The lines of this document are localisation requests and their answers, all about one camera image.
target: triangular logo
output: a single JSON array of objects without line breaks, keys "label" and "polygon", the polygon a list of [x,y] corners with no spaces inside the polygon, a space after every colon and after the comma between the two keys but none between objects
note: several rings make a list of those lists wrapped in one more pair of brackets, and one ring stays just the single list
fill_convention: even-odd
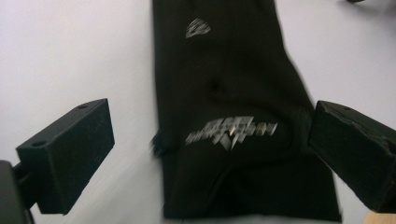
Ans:
[{"label": "triangular logo", "polygon": [[195,35],[205,35],[209,33],[210,26],[207,22],[195,19],[192,23],[190,23],[189,27],[186,30],[186,38],[193,37]]}]

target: white logo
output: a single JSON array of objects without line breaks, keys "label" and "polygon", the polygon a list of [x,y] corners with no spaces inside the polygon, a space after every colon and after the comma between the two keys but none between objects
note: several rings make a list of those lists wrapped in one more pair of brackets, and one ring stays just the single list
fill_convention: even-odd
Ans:
[{"label": "white logo", "polygon": [[236,142],[242,144],[246,136],[264,136],[266,133],[272,136],[276,130],[277,123],[252,122],[254,117],[235,117],[227,119],[215,119],[209,121],[201,130],[190,133],[186,139],[186,145],[193,142],[214,138],[213,144],[221,143],[226,150],[231,150]]},{"label": "white logo", "polygon": [[186,38],[190,38],[195,35],[205,35],[209,33],[209,31],[209,24],[203,20],[195,19],[192,23],[190,23],[189,27],[187,27]]}]

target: black cloth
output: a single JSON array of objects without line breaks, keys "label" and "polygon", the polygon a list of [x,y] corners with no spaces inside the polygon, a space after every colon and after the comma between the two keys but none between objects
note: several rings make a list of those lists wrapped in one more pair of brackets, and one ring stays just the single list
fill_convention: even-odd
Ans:
[{"label": "black cloth", "polygon": [[153,17],[164,216],[340,221],[274,1],[153,0]]}]

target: black fabric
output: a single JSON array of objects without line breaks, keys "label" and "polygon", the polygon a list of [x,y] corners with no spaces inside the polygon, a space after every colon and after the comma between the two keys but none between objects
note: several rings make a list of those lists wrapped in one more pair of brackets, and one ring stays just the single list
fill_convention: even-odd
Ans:
[{"label": "black fabric", "polygon": [[273,0],[153,0],[165,217],[339,221]]}]

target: black object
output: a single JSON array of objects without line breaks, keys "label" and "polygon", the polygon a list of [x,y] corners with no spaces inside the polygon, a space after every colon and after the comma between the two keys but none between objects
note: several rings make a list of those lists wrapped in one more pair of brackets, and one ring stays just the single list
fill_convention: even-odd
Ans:
[{"label": "black object", "polygon": [[0,219],[34,203],[43,214],[66,215],[113,146],[107,99],[77,106],[17,147],[21,163],[12,172],[1,161]]},{"label": "black object", "polygon": [[340,221],[311,153],[314,108],[273,0],[153,0],[167,218],[245,214]]},{"label": "black object", "polygon": [[368,208],[396,213],[396,131],[349,107],[319,101],[309,146]]}]

